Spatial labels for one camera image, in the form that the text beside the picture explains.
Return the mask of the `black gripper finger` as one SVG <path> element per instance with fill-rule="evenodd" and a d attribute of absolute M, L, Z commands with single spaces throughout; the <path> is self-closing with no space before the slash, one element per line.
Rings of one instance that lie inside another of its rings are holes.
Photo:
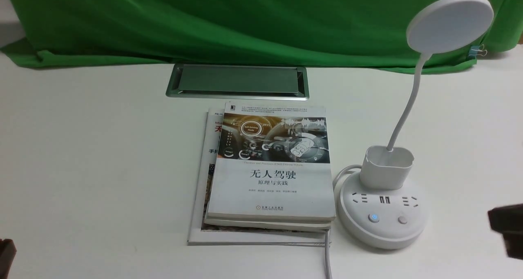
<path fill-rule="evenodd" d="M 523 259 L 523 233 L 521 231 L 504 231 L 502 238 L 507 257 L 516 260 Z"/>

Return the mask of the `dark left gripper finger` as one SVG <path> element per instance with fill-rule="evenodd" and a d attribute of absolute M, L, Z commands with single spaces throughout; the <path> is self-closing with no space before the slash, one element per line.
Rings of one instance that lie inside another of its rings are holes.
<path fill-rule="evenodd" d="M 7 279 L 11 270 L 13 260 L 16 256 L 17 249 L 13 240 L 0 240 L 0 278 Z"/>

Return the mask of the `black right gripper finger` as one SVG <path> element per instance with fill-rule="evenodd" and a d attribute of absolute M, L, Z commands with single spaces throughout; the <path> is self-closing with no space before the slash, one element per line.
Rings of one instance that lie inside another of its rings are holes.
<path fill-rule="evenodd" d="M 495 207 L 488 211 L 491 230 L 503 233 L 506 231 L 522 232 L 523 205 L 513 204 Z"/>

